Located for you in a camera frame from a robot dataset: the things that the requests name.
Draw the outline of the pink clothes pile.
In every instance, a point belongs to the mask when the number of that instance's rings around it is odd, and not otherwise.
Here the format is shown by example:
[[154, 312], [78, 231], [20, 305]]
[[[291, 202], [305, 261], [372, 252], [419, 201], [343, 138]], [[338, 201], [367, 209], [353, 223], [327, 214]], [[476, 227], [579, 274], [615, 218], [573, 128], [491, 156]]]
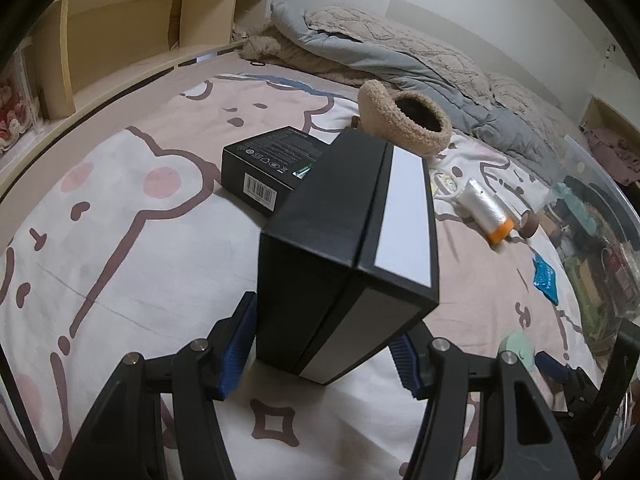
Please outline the pink clothes pile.
[[627, 142], [608, 128], [595, 128], [586, 133], [593, 157], [621, 185], [639, 181], [639, 156], [634, 154]]

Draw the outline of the wooden bedside shelf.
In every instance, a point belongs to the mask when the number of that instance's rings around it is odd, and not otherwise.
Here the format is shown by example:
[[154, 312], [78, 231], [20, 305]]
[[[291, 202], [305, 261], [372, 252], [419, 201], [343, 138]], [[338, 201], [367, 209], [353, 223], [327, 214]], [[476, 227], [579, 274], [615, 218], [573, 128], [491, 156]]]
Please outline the wooden bedside shelf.
[[112, 99], [201, 55], [232, 48], [267, 0], [54, 0], [24, 44], [22, 79], [43, 125], [1, 159], [9, 192], [52, 143]]

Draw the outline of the brown bandage roll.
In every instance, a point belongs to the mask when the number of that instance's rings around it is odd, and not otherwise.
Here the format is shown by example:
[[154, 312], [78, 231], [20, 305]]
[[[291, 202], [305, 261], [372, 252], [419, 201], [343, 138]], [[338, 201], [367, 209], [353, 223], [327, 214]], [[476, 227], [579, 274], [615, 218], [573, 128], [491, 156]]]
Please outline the brown bandage roll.
[[532, 238], [539, 228], [539, 217], [535, 211], [526, 210], [521, 216], [520, 223], [518, 224], [518, 234], [520, 237], [529, 240]]

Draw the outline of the right beige pillow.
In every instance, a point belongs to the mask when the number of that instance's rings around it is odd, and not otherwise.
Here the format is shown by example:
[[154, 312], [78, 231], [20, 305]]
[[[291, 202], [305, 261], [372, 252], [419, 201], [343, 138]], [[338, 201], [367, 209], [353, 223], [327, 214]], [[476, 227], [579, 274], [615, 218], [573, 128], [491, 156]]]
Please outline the right beige pillow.
[[555, 154], [564, 155], [565, 138], [571, 138], [586, 151], [589, 150], [587, 139], [578, 125], [559, 107], [545, 101], [509, 76], [489, 72], [486, 77], [495, 100], [520, 116]]

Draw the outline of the large black white box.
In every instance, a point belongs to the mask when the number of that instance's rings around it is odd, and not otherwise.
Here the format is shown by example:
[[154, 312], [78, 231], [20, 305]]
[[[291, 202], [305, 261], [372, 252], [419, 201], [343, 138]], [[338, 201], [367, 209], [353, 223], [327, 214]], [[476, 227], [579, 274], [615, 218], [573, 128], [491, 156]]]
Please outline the large black white box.
[[329, 385], [438, 304], [426, 160], [344, 130], [260, 233], [257, 359]]

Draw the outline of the beige pillow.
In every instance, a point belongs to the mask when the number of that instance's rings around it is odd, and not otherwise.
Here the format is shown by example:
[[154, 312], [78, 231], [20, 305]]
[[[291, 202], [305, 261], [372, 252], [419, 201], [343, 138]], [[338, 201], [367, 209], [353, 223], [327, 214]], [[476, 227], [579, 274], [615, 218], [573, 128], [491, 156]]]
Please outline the beige pillow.
[[571, 138], [586, 151], [589, 150], [587, 139], [578, 125], [559, 107], [545, 101], [509, 76], [489, 72], [486, 77], [495, 100], [520, 116], [555, 154], [564, 155], [565, 138]]
[[413, 56], [475, 104], [490, 110], [491, 88], [483, 71], [463, 52], [411, 27], [352, 6], [322, 6], [307, 11], [305, 22], [317, 32], [342, 35]]

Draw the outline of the blue snack packet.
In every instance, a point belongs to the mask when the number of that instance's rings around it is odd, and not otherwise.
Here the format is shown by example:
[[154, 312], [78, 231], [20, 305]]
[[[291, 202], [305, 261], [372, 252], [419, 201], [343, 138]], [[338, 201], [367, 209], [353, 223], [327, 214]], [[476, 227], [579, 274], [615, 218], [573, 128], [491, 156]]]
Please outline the blue snack packet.
[[534, 257], [534, 286], [538, 289], [554, 306], [559, 304], [558, 286], [556, 286], [556, 274], [552, 266], [536, 254]]

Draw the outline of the clear roll with orange cap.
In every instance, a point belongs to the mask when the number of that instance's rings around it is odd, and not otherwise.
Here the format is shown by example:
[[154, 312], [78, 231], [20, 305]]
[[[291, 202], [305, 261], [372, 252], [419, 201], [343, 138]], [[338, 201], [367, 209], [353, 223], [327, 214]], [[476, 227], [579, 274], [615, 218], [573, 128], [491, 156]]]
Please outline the clear roll with orange cap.
[[480, 226], [488, 243], [496, 246], [515, 229], [515, 223], [486, 188], [475, 179], [466, 181], [457, 196], [457, 202]]

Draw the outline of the grey blue duvet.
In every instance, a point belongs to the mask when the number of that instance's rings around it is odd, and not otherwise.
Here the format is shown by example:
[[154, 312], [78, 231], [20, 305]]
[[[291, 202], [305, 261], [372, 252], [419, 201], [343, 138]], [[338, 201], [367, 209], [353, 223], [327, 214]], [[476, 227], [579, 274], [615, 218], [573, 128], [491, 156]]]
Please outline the grey blue duvet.
[[271, 3], [271, 21], [286, 39], [311, 54], [375, 76], [400, 90], [428, 96], [447, 113], [454, 128], [514, 158], [540, 180], [550, 183], [558, 172], [558, 154], [522, 118], [500, 105], [478, 104], [413, 56], [316, 32], [306, 24], [302, 12], [282, 0]]

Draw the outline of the beige fuzzy earmuffs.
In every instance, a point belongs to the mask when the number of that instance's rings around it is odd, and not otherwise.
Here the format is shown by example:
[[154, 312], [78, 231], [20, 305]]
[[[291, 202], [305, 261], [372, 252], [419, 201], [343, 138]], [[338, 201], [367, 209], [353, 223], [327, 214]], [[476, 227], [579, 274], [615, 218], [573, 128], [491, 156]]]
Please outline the beige fuzzy earmuffs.
[[452, 125], [446, 112], [414, 91], [390, 93], [377, 80], [358, 91], [358, 128], [421, 157], [448, 148]]

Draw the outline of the clear plastic storage bin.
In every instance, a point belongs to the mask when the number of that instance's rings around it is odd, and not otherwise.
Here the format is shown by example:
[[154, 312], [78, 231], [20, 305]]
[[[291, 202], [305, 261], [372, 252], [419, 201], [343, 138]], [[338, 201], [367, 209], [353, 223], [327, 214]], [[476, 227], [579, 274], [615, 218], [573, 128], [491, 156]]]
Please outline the clear plastic storage bin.
[[639, 216], [585, 148], [563, 142], [540, 223], [574, 289], [587, 344], [606, 356], [620, 322], [639, 318]]

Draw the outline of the left beige pillow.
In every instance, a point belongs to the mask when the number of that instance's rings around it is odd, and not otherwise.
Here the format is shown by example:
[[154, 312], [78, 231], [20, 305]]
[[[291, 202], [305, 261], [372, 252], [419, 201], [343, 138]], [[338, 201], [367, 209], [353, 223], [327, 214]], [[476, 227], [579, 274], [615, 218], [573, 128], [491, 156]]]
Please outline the left beige pillow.
[[352, 6], [322, 6], [307, 11], [305, 22], [317, 32], [342, 35], [413, 56], [475, 104], [490, 110], [491, 88], [483, 71], [463, 52], [411, 27]]

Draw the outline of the cartoon bear blanket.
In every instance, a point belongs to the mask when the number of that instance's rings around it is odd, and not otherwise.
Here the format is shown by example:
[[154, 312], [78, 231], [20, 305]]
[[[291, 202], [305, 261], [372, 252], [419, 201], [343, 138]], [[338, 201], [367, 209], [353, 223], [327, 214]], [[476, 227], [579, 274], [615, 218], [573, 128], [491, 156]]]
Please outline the cartoon bear blanket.
[[[218, 184], [222, 148], [281, 126], [326, 143], [355, 103], [250, 76], [211, 76], [182, 90], [136, 133], [100, 127], [105, 140], [26, 216], [1, 254], [1, 344], [53, 478], [91, 404], [128, 351], [171, 354], [205, 336], [255, 289], [264, 218]], [[469, 177], [518, 213], [540, 209], [547, 187], [503, 154], [454, 130], [436, 177]], [[494, 356], [522, 332], [536, 350], [595, 382], [602, 372], [578, 302], [544, 230], [492, 250], [465, 211], [435, 203], [440, 307], [428, 327], [464, 351]], [[96, 284], [137, 214], [145, 220], [105, 285]], [[534, 286], [534, 254], [556, 272], [559, 305]], [[218, 408], [239, 479], [399, 479], [423, 408], [401, 387], [386, 349], [322, 388], [247, 363]]]

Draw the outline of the wall cubby shelf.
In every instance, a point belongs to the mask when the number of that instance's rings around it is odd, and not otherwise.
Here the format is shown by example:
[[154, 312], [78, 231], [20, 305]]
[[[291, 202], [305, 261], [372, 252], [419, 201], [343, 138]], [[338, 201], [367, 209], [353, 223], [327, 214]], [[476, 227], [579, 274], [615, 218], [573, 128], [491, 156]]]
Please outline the wall cubby shelf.
[[582, 118], [585, 136], [588, 130], [608, 128], [621, 136], [628, 148], [639, 156], [639, 130], [614, 108], [598, 98], [592, 98]]

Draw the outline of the small black product box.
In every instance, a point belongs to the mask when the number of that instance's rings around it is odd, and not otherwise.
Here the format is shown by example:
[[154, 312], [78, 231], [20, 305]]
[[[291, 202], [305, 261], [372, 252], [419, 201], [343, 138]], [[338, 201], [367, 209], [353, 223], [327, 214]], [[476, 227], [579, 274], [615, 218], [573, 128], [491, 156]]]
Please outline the small black product box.
[[292, 127], [229, 144], [222, 151], [221, 185], [270, 217], [328, 147], [326, 142]]

